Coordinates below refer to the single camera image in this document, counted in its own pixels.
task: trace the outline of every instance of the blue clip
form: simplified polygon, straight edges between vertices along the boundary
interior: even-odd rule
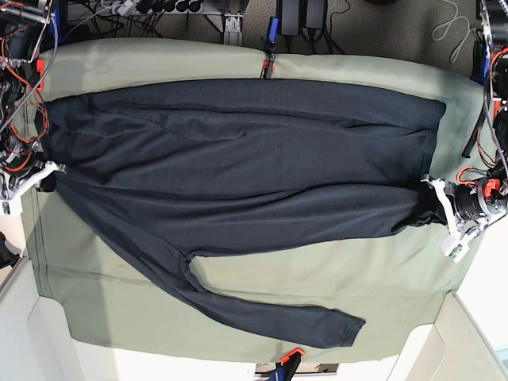
[[[277,35],[277,28],[279,27],[279,19],[277,17],[270,17],[270,24],[268,25],[267,41],[275,43],[275,36]]]

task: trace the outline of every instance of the green tablecloth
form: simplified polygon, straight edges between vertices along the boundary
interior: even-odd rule
[[[172,80],[256,78],[264,54],[177,40],[99,40],[63,47],[44,84],[46,100]],[[447,105],[431,174],[452,178],[478,117],[482,89],[433,67],[360,56],[279,55],[275,78],[355,83]],[[479,157],[467,160],[480,165]],[[40,294],[62,304],[78,341],[211,360],[268,362],[295,344],[221,325],[153,286],[116,256],[58,194],[24,199],[23,220]],[[479,244],[459,264],[439,246],[446,228],[334,241],[238,257],[197,258],[193,271],[216,293],[280,304],[316,304],[364,318],[351,348],[306,350],[306,362],[352,362],[397,354],[410,331],[434,321]]]

